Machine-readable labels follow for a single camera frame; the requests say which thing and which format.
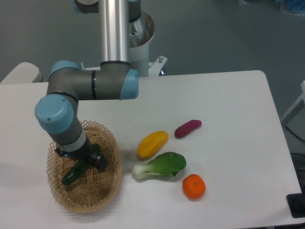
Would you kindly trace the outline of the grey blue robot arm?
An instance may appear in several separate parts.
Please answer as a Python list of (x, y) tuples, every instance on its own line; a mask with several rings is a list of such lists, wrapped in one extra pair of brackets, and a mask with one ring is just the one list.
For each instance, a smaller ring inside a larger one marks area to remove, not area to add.
[(91, 143), (77, 117), (80, 100), (135, 99), (139, 74), (130, 64), (129, 24), (139, 19), (138, 0), (75, 0), (82, 13), (98, 13), (101, 22), (102, 60), (98, 70), (82, 70), (70, 61), (56, 62), (45, 97), (35, 106), (41, 127), (56, 143), (59, 156), (83, 159), (99, 171), (107, 160), (92, 152)]

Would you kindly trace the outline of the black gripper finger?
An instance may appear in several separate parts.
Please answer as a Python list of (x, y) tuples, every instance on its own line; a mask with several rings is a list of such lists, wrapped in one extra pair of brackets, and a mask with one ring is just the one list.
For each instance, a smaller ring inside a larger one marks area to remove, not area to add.
[(99, 171), (105, 171), (108, 166), (108, 160), (103, 155), (90, 155), (90, 164)]

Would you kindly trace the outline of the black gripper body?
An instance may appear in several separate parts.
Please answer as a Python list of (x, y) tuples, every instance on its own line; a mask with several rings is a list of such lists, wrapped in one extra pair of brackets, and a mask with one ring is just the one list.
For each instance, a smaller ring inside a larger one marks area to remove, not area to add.
[(78, 161), (79, 159), (87, 159), (90, 161), (90, 155), (96, 154), (96, 155), (102, 155), (102, 149), (99, 144), (92, 144), (88, 137), (86, 137), (86, 140), (83, 142), (83, 144), (73, 151), (68, 151), (66, 146), (57, 145), (55, 152), (60, 156), (64, 157), (66, 156), (69, 159), (72, 159), (74, 161)]

